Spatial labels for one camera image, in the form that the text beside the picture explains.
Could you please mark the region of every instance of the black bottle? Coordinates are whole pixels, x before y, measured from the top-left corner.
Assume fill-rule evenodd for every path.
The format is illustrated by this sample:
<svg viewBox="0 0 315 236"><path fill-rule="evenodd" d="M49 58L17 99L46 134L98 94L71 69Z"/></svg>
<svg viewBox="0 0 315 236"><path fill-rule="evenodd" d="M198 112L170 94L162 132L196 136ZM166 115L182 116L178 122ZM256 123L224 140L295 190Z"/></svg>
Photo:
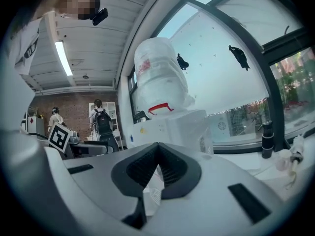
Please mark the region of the black bottle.
<svg viewBox="0 0 315 236"><path fill-rule="evenodd" d="M270 158L274 148L274 131L272 121L263 123L264 132L262 134L262 158Z"/></svg>

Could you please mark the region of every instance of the white plastic container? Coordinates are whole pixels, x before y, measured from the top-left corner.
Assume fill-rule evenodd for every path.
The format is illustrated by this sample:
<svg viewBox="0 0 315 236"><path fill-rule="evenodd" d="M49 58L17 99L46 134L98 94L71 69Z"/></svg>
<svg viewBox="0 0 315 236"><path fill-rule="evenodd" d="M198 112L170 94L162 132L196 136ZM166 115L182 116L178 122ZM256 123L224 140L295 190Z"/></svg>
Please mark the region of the white plastic container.
<svg viewBox="0 0 315 236"><path fill-rule="evenodd" d="M142 42L134 55L138 110L148 117L183 111L195 100L188 94L185 76L168 38Z"/></svg>

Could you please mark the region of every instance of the white ceiling panel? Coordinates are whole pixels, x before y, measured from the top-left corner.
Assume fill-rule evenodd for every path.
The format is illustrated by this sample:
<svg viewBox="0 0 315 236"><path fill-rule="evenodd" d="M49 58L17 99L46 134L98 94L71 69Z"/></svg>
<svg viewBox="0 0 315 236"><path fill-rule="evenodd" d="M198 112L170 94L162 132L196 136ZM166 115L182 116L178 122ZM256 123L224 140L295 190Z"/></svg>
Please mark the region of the white ceiling panel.
<svg viewBox="0 0 315 236"><path fill-rule="evenodd" d="M28 80L34 80L43 89L90 84L111 86L129 33L139 21L147 1L101 0L101 8L107 8L109 15L98 26L93 26L91 20L46 17L40 23L37 51ZM58 40L64 43L73 72L71 77L66 76L55 50L54 42Z"/></svg>

